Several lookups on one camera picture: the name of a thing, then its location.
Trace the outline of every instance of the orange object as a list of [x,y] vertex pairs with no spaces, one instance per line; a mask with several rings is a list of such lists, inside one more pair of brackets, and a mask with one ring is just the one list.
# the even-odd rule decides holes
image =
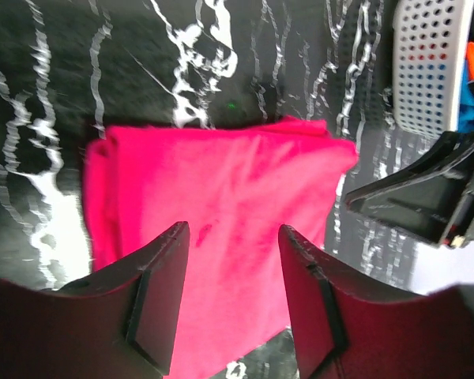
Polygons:
[[465,54],[468,63],[468,79],[474,80],[474,42],[467,43],[467,52]]

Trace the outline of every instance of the blue object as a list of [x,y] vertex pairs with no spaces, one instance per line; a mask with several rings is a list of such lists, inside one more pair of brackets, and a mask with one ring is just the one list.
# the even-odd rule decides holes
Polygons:
[[464,74],[461,79],[460,111],[458,113],[458,131],[474,131],[474,96],[468,87],[468,63],[465,60]]

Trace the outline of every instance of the white plastic basket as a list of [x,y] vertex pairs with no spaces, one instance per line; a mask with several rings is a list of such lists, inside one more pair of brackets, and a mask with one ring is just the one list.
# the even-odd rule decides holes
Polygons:
[[394,19],[393,109],[409,132],[439,137],[458,125],[474,0],[401,0]]

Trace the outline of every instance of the pink cloth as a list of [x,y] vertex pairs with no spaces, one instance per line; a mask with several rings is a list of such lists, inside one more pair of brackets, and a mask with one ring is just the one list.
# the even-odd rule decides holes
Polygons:
[[340,176],[357,160],[325,122],[246,130],[112,126],[87,151],[93,269],[188,221],[190,255],[169,378],[208,378],[289,325],[282,223],[320,246]]

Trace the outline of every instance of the black marble surface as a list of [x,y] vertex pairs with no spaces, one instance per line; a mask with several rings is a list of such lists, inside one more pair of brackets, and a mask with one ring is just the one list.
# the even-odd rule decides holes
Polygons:
[[[349,190],[432,141],[391,102],[397,0],[0,0],[0,276],[40,289],[89,272],[81,147],[109,122],[236,128],[324,118],[355,141],[325,250],[407,287],[415,243],[349,214]],[[220,378],[298,377],[287,330]]]

